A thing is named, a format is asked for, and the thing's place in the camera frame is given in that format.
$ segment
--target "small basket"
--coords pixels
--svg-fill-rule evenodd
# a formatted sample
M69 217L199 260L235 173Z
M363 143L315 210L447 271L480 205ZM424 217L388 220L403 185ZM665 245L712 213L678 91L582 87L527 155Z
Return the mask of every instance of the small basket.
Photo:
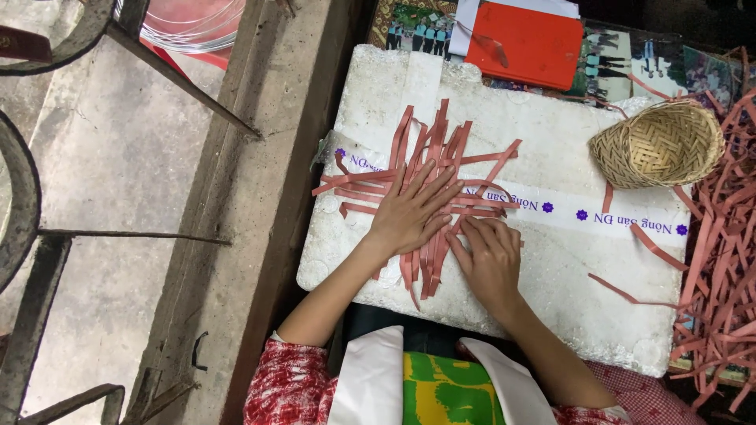
M701 180L723 153L711 111L692 101L658 104L593 136L590 151L612 186L677 186Z

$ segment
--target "concrete floor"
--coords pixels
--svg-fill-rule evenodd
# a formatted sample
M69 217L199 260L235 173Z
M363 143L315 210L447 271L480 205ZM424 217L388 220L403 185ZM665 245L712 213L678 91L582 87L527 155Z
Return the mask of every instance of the concrete floor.
M43 33L56 45L78 13L77 0L9 0L0 6L0 24ZM175 59L217 97L224 71ZM178 230L210 112L115 42L104 37L54 73L1 78L0 108L36 159L42 227ZM2 211L7 196L0 172ZM74 241L24 415L102 383L122 384L131 393L172 248L172 240ZM0 294L0 334L13 327L28 268ZM99 423L100 412L96 404L56 423Z

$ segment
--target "red notebook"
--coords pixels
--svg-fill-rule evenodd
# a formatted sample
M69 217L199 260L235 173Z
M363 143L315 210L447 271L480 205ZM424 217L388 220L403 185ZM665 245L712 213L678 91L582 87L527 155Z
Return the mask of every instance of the red notebook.
M579 20L483 1L472 32L465 62L483 75L562 90L572 86L583 40ZM501 43L507 67L485 37Z

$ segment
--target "sleeve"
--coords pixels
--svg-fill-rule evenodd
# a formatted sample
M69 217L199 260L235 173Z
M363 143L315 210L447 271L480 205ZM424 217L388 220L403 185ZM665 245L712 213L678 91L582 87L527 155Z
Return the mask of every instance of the sleeve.
M551 410L559 425L632 425L620 406L604 409L557 406Z
M330 383L325 349L285 343L274 333L249 385L244 425L316 423Z

